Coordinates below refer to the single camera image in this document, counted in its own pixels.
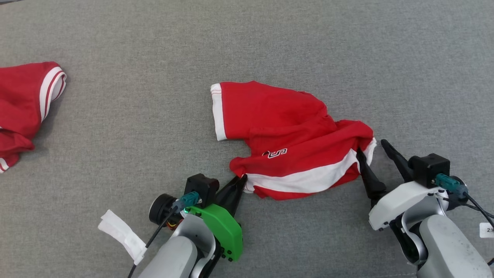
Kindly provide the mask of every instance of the black cable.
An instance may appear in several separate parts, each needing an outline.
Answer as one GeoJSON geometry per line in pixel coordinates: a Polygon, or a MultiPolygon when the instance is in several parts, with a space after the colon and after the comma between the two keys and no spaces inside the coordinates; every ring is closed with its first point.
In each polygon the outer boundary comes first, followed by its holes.
{"type": "Polygon", "coordinates": [[[479,208],[480,210],[480,213],[482,213],[485,218],[487,219],[487,221],[491,224],[491,227],[494,228],[494,222],[493,220],[487,215],[487,212],[472,198],[472,196],[470,196],[468,193],[464,192],[463,195],[465,195],[465,197],[468,198],[468,200],[470,200],[470,202],[472,202],[472,204],[476,207],[479,208]]]}
{"type": "MultiPolygon", "coordinates": [[[[165,217],[165,219],[163,220],[163,222],[161,222],[161,224],[158,226],[158,228],[156,229],[156,231],[154,232],[154,234],[149,239],[148,243],[146,244],[146,248],[148,248],[149,245],[151,245],[151,242],[153,242],[153,240],[156,238],[156,236],[158,235],[158,233],[161,231],[161,228],[163,228],[163,226],[166,224],[166,222],[168,221],[168,219],[170,219],[170,217],[177,211],[177,209],[178,209],[178,207],[175,206],[175,207],[173,207],[170,210],[170,212],[168,212],[168,215],[165,217]]],[[[136,265],[133,265],[132,266],[132,269],[128,273],[127,278],[131,278],[132,277],[132,275],[134,274],[134,271],[135,271],[135,267],[136,267],[136,265]]]]}
{"type": "MultiPolygon", "coordinates": [[[[443,200],[444,200],[444,201],[448,201],[448,202],[450,202],[450,203],[455,203],[455,204],[458,204],[458,205],[460,205],[460,206],[465,206],[465,207],[468,207],[468,208],[474,209],[474,210],[476,210],[476,211],[480,211],[480,209],[479,209],[478,207],[476,207],[476,206],[472,206],[472,205],[470,205],[470,204],[465,204],[465,203],[462,203],[462,202],[458,202],[458,201],[456,201],[456,200],[451,200],[451,199],[449,199],[449,198],[443,198],[443,200]]],[[[490,218],[494,218],[494,215],[493,215],[493,214],[490,214],[490,213],[488,213],[487,211],[486,211],[486,213],[487,213],[487,215],[488,215],[490,218]]]]}
{"type": "Polygon", "coordinates": [[[163,220],[163,222],[161,222],[161,224],[158,226],[158,228],[156,229],[155,233],[151,236],[151,238],[149,239],[148,243],[146,244],[146,248],[149,247],[149,245],[151,245],[151,242],[153,242],[153,240],[155,239],[155,237],[158,235],[158,233],[161,231],[161,228],[163,228],[163,226],[166,224],[166,222],[168,221],[168,219],[170,219],[170,217],[177,211],[178,207],[173,207],[170,212],[168,212],[168,215],[165,217],[165,219],[163,220]]]}
{"type": "Polygon", "coordinates": [[[131,277],[132,277],[132,274],[134,274],[134,271],[135,271],[135,267],[137,267],[137,265],[133,265],[133,266],[132,266],[132,269],[131,269],[131,270],[130,270],[130,272],[128,273],[127,278],[131,278],[131,277]]]}

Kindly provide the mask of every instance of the red fabric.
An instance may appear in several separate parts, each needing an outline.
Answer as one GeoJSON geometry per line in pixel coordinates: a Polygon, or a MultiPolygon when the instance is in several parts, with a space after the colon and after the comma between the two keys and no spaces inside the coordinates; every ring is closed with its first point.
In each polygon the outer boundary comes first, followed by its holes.
{"type": "Polygon", "coordinates": [[[0,158],[9,167],[19,160],[20,152],[34,149],[31,140],[40,129],[41,114],[47,114],[50,101],[47,94],[45,110],[40,111],[40,88],[55,67],[59,67],[55,62],[44,62],[0,68],[0,158]]]}
{"type": "MultiPolygon", "coordinates": [[[[360,121],[335,122],[325,104],[306,92],[277,88],[255,81],[220,83],[224,130],[227,139],[243,139],[251,156],[234,158],[230,169],[239,177],[260,174],[285,177],[321,166],[338,163],[351,149],[365,150],[373,131],[360,121]],[[269,158],[267,153],[285,153],[269,158]]],[[[357,164],[344,169],[337,186],[359,175],[357,164]]],[[[276,200],[313,194],[276,191],[254,185],[255,193],[276,200]]]]}

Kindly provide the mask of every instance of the printed logo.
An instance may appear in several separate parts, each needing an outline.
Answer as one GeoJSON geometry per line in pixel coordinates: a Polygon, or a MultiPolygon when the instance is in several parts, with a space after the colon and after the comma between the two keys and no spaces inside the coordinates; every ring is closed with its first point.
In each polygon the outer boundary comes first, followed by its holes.
{"type": "Polygon", "coordinates": [[[281,150],[279,150],[277,152],[270,152],[268,154],[268,158],[277,157],[277,156],[282,155],[282,154],[285,154],[285,153],[287,153],[287,149],[286,148],[281,149],[281,150]]]}

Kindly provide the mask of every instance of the gray table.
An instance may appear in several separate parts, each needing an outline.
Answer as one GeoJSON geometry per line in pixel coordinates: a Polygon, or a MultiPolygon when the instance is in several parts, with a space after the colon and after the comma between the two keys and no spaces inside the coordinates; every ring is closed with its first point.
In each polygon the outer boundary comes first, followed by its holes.
{"type": "MultiPolygon", "coordinates": [[[[256,80],[307,91],[406,157],[452,161],[494,211],[491,0],[26,0],[0,6],[0,67],[54,60],[70,77],[35,139],[0,176],[0,277],[125,277],[100,232],[112,209],[142,238],[150,203],[196,173],[233,174],[242,141],[217,142],[209,86],[256,80]]],[[[381,147],[373,167],[398,171],[381,147]]],[[[212,278],[414,276],[390,230],[368,224],[360,179],[277,202],[245,195],[244,254],[212,278]]],[[[478,212],[449,216],[490,259],[478,212]]],[[[169,233],[161,233],[143,266],[169,233]]]]}

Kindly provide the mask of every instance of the red t-shirt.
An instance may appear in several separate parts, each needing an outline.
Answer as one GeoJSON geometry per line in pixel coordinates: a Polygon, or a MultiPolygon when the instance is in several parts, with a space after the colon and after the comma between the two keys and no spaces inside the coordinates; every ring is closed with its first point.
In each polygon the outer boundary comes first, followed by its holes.
{"type": "Polygon", "coordinates": [[[55,62],[0,68],[0,173],[34,149],[31,140],[65,88],[66,74],[55,62]]]}
{"type": "Polygon", "coordinates": [[[243,139],[251,156],[230,169],[248,175],[245,190],[276,200],[326,190],[359,175],[356,150],[372,161],[376,140],[360,121],[335,122],[325,104],[306,92],[255,81],[211,86],[218,141],[243,139]]]}

